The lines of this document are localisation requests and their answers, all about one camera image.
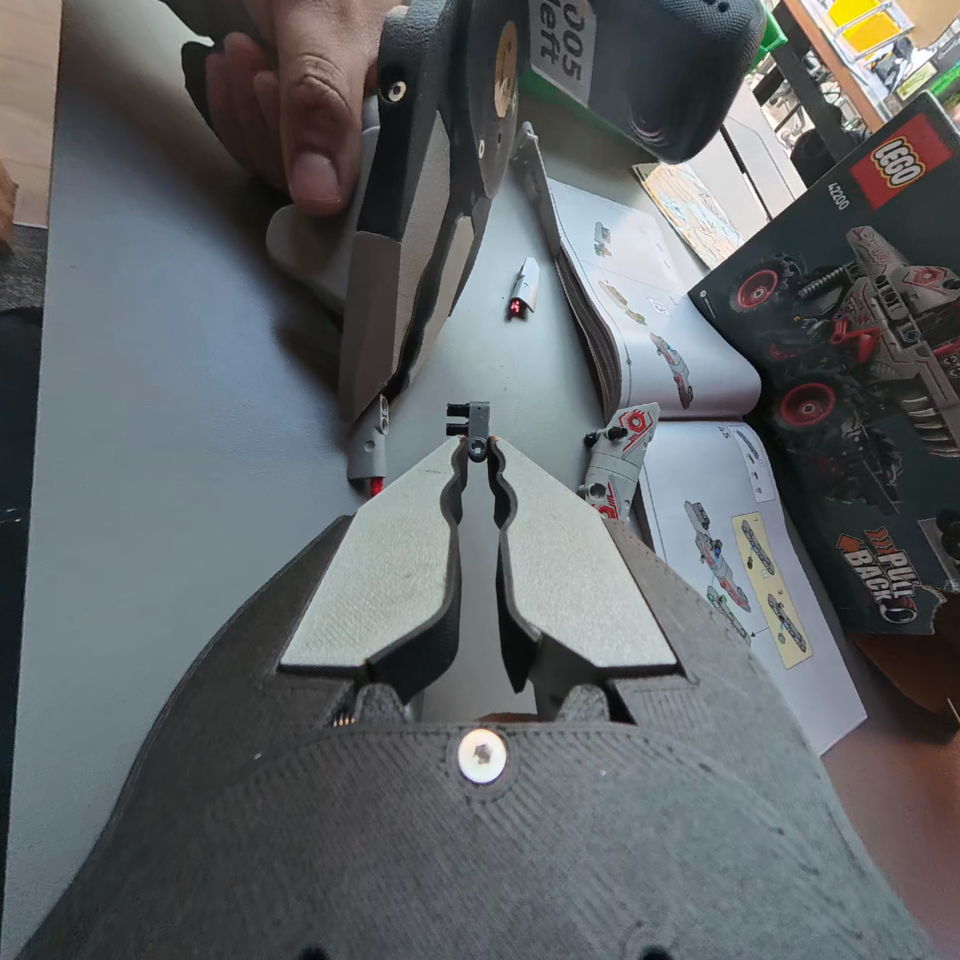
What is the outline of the open instruction booklet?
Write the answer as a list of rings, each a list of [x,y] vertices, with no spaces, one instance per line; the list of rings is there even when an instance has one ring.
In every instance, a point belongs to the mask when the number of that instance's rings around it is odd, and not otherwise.
[[[652,216],[549,177],[528,122],[512,159],[593,361],[603,426],[621,408],[660,406],[629,518],[750,644],[822,756],[867,712],[745,420],[759,375],[694,306]]]

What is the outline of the sticker sheet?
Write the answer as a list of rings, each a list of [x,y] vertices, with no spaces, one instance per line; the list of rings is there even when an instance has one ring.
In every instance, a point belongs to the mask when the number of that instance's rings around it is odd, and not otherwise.
[[[688,163],[636,163],[630,172],[690,252],[707,270],[732,256],[744,238]]]

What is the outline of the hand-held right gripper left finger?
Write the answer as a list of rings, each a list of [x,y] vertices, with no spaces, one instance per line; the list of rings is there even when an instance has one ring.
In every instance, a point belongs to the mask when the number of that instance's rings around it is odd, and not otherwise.
[[[459,647],[465,438],[448,438],[355,511],[279,658],[288,673],[391,687],[402,704]]]

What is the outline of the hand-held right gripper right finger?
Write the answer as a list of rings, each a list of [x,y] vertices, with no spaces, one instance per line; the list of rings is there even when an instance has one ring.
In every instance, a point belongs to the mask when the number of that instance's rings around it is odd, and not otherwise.
[[[503,438],[486,464],[502,661],[537,715],[557,716],[579,686],[681,676],[605,518]]]

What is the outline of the black lego box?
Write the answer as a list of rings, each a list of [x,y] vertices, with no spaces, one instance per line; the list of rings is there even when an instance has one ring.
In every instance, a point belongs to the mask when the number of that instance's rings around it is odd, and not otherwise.
[[[959,139],[923,91],[690,291],[841,623],[931,635],[958,595]]]

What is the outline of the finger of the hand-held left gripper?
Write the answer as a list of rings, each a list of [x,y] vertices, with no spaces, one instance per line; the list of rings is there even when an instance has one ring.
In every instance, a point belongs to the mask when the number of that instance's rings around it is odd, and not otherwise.
[[[401,366],[423,274],[423,254],[379,233],[353,241],[343,314],[339,410],[357,421]]]
[[[395,302],[395,371],[389,395],[417,377],[454,306],[474,243],[468,214],[450,213],[450,143],[430,141],[400,240]]]

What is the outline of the grey winged lego assembly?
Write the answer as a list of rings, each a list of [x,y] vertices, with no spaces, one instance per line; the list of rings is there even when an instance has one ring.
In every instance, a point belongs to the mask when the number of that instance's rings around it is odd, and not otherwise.
[[[660,415],[657,402],[634,404],[616,411],[605,427],[584,435],[589,463],[577,493],[606,519],[629,522]]]

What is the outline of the dark grey lego connector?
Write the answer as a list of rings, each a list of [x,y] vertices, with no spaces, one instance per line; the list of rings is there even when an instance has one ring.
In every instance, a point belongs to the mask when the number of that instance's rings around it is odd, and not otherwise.
[[[476,464],[487,460],[490,448],[490,414],[488,401],[467,401],[446,405],[445,435],[464,439],[468,459]]]

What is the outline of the yellow storage bins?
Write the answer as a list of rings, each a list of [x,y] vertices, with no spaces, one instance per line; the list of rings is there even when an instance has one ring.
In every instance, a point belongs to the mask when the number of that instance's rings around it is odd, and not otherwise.
[[[858,55],[909,36],[915,27],[896,1],[826,2],[824,15],[833,38]]]

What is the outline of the small grey lego piece, red end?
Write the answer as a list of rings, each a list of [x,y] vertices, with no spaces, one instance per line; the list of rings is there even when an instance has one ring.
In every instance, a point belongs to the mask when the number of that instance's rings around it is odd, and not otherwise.
[[[508,297],[506,320],[527,320],[536,311],[541,268],[533,256],[524,259],[517,272]]]

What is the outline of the person's left hand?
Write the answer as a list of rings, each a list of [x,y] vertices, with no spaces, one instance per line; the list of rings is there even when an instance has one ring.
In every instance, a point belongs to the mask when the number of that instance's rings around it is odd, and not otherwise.
[[[362,109],[392,2],[244,1],[205,66],[214,133],[247,173],[302,212],[338,213],[358,177]]]

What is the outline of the long grey lego piece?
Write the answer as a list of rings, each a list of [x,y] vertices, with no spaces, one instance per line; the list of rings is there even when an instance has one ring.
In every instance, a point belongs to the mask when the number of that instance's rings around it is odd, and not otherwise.
[[[377,496],[384,487],[389,426],[389,403],[382,393],[378,393],[351,426],[347,437],[347,480],[371,498]]]

